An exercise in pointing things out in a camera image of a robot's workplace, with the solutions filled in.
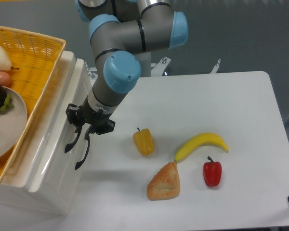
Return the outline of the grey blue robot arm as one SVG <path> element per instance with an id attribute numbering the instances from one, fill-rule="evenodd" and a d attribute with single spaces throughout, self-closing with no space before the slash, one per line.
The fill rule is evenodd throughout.
<path id="1" fill-rule="evenodd" d="M 168 0 L 78 0 L 83 20 L 89 22 L 89 41 L 98 78 L 82 105 L 69 104 L 67 119 L 81 133 L 112 132 L 110 120 L 134 88 L 142 69 L 136 55 L 174 48 L 188 40 L 188 23 Z"/>

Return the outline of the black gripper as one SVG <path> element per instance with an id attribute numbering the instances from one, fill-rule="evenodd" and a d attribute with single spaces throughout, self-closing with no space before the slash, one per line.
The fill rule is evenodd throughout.
<path id="1" fill-rule="evenodd" d="M 110 115 L 105 115 L 103 112 L 99 112 L 99 110 L 94 111 L 88 101 L 84 101 L 80 107 L 69 103 L 66 108 L 66 116 L 69 123 L 76 128 L 75 133 L 81 131 L 83 121 L 90 124 L 85 133 L 86 140 L 90 139 L 90 134 L 103 135 L 112 132 L 116 124 L 113 120 L 109 119 Z"/>

